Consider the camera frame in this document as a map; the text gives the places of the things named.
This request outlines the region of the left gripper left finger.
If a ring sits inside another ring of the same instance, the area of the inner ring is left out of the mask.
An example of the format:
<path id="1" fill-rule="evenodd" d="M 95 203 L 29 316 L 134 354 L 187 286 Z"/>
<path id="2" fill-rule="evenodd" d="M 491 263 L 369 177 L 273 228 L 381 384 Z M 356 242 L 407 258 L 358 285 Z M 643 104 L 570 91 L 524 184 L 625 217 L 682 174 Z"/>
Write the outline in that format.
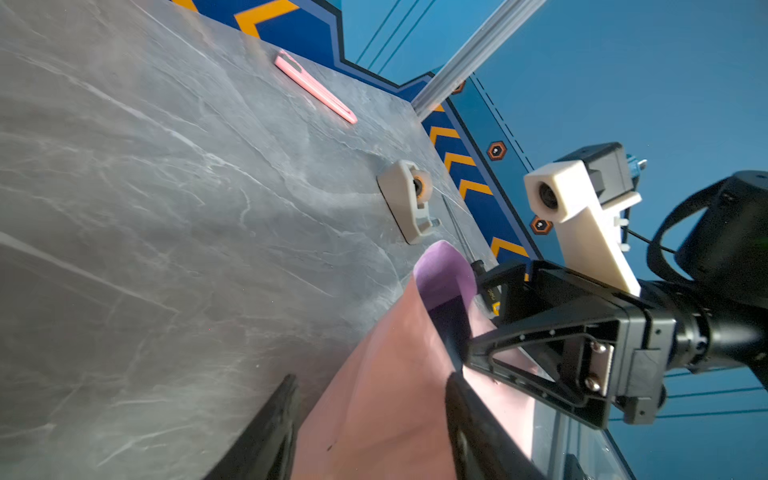
<path id="1" fill-rule="evenodd" d="M 289 374 L 204 479 L 289 479 L 296 450 L 298 406 L 298 381 Z"/>

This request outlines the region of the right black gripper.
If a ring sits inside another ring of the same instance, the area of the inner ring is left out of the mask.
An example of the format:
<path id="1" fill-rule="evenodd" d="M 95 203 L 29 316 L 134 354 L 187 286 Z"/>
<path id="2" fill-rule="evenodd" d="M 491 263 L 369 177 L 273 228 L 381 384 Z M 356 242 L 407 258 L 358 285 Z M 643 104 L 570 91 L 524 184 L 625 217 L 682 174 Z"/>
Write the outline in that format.
<path id="1" fill-rule="evenodd" d="M 465 363 L 593 429 L 614 410 L 649 425 L 665 405 L 664 376 L 748 368 L 767 386 L 767 311 L 711 290 L 640 282 L 646 327 L 617 394 L 620 343 L 636 334 L 636 297 L 548 261 L 505 264 L 480 275 L 500 288 L 494 328 L 471 339 Z"/>

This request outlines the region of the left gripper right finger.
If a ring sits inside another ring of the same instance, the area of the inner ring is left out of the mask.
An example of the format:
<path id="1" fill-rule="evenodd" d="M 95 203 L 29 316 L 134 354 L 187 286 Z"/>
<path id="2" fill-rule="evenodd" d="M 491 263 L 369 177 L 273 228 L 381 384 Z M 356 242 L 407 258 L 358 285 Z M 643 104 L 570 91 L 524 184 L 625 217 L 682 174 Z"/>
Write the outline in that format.
<path id="1" fill-rule="evenodd" d="M 502 429 L 469 383 L 457 373 L 448 377 L 445 407 L 457 478 L 545 479 Z"/>

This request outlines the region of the pink wrapping paper sheet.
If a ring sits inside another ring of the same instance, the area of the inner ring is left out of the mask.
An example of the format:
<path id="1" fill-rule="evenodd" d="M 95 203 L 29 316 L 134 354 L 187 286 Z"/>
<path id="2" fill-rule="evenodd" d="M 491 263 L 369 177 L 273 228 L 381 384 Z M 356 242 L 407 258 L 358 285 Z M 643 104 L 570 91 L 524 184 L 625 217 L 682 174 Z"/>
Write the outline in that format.
<path id="1" fill-rule="evenodd" d="M 473 338 L 494 328 L 474 274 L 450 243 L 432 244 L 400 299 L 358 344 L 298 432 L 294 479 L 453 479 L 445 393 L 457 373 L 428 311 L 461 297 Z M 463 365 L 462 376 L 531 459 L 533 399 Z"/>

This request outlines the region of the dark navy gift box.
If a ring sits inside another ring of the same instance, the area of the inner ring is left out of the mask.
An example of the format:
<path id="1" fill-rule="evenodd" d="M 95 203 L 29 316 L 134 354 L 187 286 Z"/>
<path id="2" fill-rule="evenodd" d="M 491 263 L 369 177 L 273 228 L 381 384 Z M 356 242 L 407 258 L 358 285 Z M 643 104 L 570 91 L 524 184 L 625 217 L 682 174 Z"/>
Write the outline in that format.
<path id="1" fill-rule="evenodd" d="M 455 297 L 428 311 L 454 370 L 462 375 L 468 342 L 473 338 L 467 309 Z"/>

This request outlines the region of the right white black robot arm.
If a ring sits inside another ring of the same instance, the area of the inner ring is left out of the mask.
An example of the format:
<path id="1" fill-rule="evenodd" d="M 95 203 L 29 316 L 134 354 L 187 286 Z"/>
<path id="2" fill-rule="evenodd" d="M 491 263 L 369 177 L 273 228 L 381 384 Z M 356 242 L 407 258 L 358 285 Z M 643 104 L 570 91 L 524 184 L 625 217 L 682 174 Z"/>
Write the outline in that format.
<path id="1" fill-rule="evenodd" d="M 656 279 L 626 293 L 548 261 L 484 274 L 500 287 L 495 330 L 471 339 L 465 364 L 594 428 L 612 409 L 650 424 L 666 372 L 738 365 L 767 378 L 767 176 L 740 171 L 687 198 L 662 223 L 700 219 L 675 260 L 647 248 Z"/>

